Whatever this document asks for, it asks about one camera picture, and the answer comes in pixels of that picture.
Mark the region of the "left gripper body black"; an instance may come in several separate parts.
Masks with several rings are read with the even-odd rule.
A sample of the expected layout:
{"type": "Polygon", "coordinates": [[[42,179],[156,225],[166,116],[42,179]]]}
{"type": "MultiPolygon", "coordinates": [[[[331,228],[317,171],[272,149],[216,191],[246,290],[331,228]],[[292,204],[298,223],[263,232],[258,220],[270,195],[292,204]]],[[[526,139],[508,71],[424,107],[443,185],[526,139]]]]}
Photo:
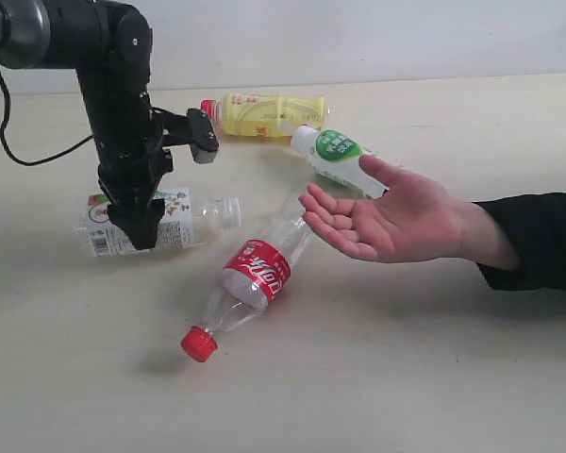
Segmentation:
{"type": "Polygon", "coordinates": [[[95,145],[99,187],[110,203],[125,212],[149,211],[161,179],[174,168],[164,136],[143,138],[131,148],[96,137],[95,145]]]}

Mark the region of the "left robot arm black grey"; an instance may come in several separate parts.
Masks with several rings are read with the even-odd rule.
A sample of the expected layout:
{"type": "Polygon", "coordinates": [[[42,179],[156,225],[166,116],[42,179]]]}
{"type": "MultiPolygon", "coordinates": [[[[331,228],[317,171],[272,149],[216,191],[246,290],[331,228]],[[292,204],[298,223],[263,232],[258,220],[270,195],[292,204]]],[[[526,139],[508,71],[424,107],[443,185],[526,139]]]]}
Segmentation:
{"type": "Polygon", "coordinates": [[[155,246],[155,198],[171,156],[147,85],[153,32],[116,1],[0,1],[0,68],[73,70],[99,158],[108,218],[138,250],[155,246]]]}

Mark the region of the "person's open right hand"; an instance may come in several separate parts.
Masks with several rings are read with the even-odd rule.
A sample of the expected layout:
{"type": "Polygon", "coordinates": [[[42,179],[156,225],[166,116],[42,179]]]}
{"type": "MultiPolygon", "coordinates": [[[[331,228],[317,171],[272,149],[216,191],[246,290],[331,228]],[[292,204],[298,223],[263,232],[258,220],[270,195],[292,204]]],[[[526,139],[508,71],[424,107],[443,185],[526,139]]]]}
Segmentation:
{"type": "Polygon", "coordinates": [[[344,255],[386,263],[439,258],[482,262],[493,253],[495,226],[479,206],[374,156],[361,156],[359,167],[389,190],[377,199],[339,199],[310,184],[299,198],[306,223],[344,255]]]}

